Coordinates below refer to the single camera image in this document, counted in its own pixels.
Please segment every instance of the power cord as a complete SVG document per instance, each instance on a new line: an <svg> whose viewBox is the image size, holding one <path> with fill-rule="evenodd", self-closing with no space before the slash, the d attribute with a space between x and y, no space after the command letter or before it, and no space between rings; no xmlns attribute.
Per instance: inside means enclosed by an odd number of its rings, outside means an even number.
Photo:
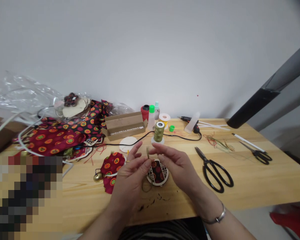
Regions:
<svg viewBox="0 0 300 240"><path fill-rule="evenodd" d="M127 144L111 144L111 143L106 143L105 145L108 145L108 146L133 146L135 145L137 142L141 141L143 138L145 138L149 133L152 133L154 131L150 131L148 132L146 135L144 135L142 138L140 138L139 140L137 140L135 143L133 144L130 144L130 145L127 145ZM163 134L165 136L169 136L169 137L179 137L179 138L182 138L184 140L189 140L189 141L199 141L201 140L202 138L202 134L200 132L198 132L198 134L200 135L200 138L199 139L189 139L189 138L184 138L184 137L181 137L181 136L178 136L178 135L169 135L169 134Z"/></svg>

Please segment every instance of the bangle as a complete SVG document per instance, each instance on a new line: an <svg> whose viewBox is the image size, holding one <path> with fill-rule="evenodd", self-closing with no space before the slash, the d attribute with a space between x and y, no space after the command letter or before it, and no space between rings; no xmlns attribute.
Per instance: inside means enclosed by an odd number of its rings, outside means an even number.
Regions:
<svg viewBox="0 0 300 240"><path fill-rule="evenodd" d="M220 217L216 217L216 218L215 218L214 220L212 220L212 221L208 221L208 220L206 220L206 219L201 218L201 220L203 221L203 223L206 223L206 224L214 224L214 223L220 223L220 222L221 222L221 220L222 220L222 219L224 218L224 216L226 215L226 208L224 207L223 203L221 203L221 204L222 204L222 207L223 207L223 211L222 211Z"/></svg>

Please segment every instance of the striped shirt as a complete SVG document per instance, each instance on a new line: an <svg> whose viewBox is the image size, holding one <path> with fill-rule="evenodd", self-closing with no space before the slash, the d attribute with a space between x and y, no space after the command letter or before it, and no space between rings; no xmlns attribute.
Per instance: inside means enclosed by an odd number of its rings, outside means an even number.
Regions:
<svg viewBox="0 0 300 240"><path fill-rule="evenodd" d="M119 240L135 239L206 240L207 235L199 218L187 218L127 227L119 237Z"/></svg>

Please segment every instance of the small scissors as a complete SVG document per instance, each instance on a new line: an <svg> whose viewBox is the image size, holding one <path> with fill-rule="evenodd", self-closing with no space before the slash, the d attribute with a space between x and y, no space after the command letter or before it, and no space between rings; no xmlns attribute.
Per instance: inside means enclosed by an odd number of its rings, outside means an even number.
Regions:
<svg viewBox="0 0 300 240"><path fill-rule="evenodd" d="M253 150L251 147L245 145L244 143L240 142L243 146L245 146L246 148L248 148L252 154L254 155L254 157L262 162L265 165L269 165L269 161L272 161L272 158L266 153L266 152L261 152L259 150Z"/></svg>
<svg viewBox="0 0 300 240"><path fill-rule="evenodd" d="M217 173L217 175L219 176L219 178L221 179L221 181L227 185L228 187L233 187L234 186L234 183L233 183L233 180L232 180L232 177L230 176L230 174L227 172L227 170L224 169L224 167L222 167L220 164L216 163L215 161L212 161L212 160L208 160L206 158L206 156L203 154L203 152L198 148L198 147L195 147L196 151L197 151L197 154L202 158L203 160L203 166L202 166L202 171L203 171L203 175L204 175L204 178L207 180L207 182L209 183L209 185L213 188L213 190L215 190L216 192L218 193L223 193L224 192L224 187L222 185L222 183L220 182L220 180L218 179L218 177L213 173L213 171L208 167L208 163L211 164L211 166L213 167L214 171ZM228 176L229 178L229 181L230 181L230 184L226 182L226 180L224 180L224 178L221 176L220 172L217 170L217 167L218 166L219 168L221 168L225 174ZM216 188L212 183L211 181L209 180L208 178L208 175L207 175L207 169L208 171L210 172L210 174L213 176L213 178L217 181L217 183L219 184L220 186L220 189Z"/></svg>

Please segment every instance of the small bell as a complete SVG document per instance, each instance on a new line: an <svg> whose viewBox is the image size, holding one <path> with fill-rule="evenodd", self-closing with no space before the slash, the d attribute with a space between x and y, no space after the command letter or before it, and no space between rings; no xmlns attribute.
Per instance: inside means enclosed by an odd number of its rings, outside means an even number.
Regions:
<svg viewBox="0 0 300 240"><path fill-rule="evenodd" d="M97 172L97 169L96 169L96 174L94 175L93 180L95 182L99 182L102 179L103 179L103 173L102 172Z"/></svg>
<svg viewBox="0 0 300 240"><path fill-rule="evenodd" d="M29 153L28 151L21 151L21 153L20 153L21 157L27 157L27 156L30 156L30 155L31 155L31 153Z"/></svg>

